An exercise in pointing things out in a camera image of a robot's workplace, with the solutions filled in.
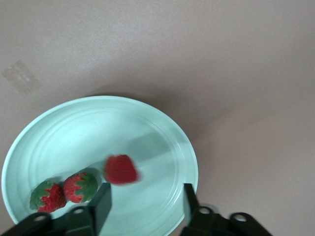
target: beige table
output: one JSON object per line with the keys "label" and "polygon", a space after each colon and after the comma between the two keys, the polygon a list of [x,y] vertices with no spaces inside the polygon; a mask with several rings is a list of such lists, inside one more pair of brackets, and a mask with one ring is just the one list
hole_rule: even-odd
{"label": "beige table", "polygon": [[49,108],[127,96],[187,133],[201,202],[314,235],[315,1],[0,0],[0,72],[1,166]]}

